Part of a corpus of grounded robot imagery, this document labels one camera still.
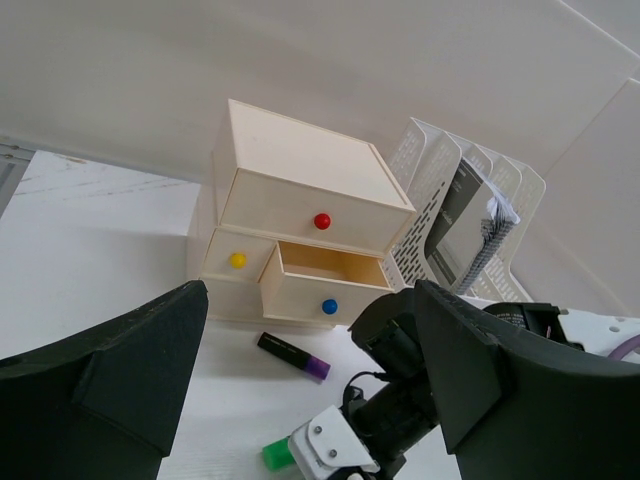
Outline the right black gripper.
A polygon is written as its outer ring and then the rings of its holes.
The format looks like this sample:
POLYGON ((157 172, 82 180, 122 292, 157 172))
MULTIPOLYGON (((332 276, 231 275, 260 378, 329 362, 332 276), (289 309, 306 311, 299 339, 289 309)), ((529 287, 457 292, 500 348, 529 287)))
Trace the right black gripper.
POLYGON ((379 466, 366 479, 394 478, 406 463, 405 453, 439 425, 425 374, 391 381, 369 399, 348 382, 340 410, 379 466))

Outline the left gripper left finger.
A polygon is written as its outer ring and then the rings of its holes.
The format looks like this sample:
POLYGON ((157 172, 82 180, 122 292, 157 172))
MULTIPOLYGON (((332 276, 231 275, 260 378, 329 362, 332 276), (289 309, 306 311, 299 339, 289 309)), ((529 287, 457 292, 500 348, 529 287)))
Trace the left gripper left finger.
POLYGON ((1 362, 4 479, 154 479, 208 311, 201 280, 1 362))

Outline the white plastic file organizer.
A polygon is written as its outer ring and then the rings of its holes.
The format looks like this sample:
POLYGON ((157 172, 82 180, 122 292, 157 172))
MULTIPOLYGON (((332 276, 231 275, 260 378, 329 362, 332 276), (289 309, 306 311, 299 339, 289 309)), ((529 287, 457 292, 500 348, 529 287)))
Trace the white plastic file organizer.
POLYGON ((429 279, 496 302, 528 302, 511 262, 546 190, 528 165, 411 119, 386 161, 418 215, 383 261, 394 290, 429 279))

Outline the green cap black marker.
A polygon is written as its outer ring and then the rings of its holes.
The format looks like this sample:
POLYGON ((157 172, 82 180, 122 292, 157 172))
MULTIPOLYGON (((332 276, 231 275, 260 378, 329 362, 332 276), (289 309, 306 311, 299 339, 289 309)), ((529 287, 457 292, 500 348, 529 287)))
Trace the green cap black marker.
POLYGON ((269 471, 275 472, 289 467, 295 459, 289 449, 289 438, 284 437, 262 448, 262 459, 269 471))

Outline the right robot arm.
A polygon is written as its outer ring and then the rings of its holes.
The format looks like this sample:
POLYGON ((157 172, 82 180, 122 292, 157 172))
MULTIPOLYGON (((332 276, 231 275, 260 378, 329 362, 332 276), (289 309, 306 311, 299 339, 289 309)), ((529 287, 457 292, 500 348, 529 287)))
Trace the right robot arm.
POLYGON ((393 478, 406 452, 440 429, 464 479, 635 479, 639 368, 567 339, 560 308, 477 308, 422 282, 375 300, 352 341, 383 372, 342 412, 393 478))

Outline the drawer with blue knob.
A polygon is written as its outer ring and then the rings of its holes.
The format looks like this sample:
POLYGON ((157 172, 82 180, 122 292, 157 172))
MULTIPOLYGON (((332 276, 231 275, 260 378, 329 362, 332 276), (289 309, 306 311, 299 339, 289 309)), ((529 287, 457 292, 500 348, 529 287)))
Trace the drawer with blue knob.
POLYGON ((392 288, 376 257, 278 241, 259 280, 267 318, 350 325, 392 288))

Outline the cream wooden drawer cabinet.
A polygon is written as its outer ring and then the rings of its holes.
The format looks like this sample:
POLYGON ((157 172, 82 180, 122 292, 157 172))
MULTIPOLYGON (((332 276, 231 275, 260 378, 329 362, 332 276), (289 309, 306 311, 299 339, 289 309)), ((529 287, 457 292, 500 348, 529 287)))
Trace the cream wooden drawer cabinet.
POLYGON ((228 102, 186 268, 214 320, 332 328, 391 292, 384 257, 416 212, 370 143, 228 102))

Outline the purple cap black marker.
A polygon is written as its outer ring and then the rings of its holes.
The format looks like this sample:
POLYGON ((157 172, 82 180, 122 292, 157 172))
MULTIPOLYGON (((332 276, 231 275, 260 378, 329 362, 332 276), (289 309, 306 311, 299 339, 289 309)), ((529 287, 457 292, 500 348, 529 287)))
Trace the purple cap black marker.
POLYGON ((257 346, 318 381, 326 380, 329 375, 329 363, 267 332, 260 335, 257 346))

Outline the grey black booklet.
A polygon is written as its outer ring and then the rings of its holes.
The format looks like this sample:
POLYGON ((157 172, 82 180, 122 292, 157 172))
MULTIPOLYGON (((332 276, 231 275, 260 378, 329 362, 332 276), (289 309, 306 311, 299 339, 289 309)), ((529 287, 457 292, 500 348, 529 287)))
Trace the grey black booklet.
POLYGON ((519 223, 506 196, 461 159, 424 245, 436 282, 465 293, 519 223))

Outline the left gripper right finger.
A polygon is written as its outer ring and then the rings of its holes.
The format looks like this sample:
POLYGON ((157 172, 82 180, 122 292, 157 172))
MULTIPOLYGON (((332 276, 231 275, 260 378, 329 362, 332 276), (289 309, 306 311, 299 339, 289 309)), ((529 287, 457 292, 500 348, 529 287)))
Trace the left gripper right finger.
POLYGON ((464 479, 635 479, 639 368, 558 344, 432 282, 415 317, 446 449, 464 479))

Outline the cream top drawer red knob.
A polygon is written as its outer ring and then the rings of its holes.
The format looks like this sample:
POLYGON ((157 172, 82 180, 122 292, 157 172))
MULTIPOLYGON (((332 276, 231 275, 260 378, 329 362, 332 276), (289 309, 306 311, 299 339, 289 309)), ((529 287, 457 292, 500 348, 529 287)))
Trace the cream top drawer red knob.
POLYGON ((220 224, 238 231, 382 257, 414 217, 401 204, 366 200, 238 170, 219 195, 220 224))

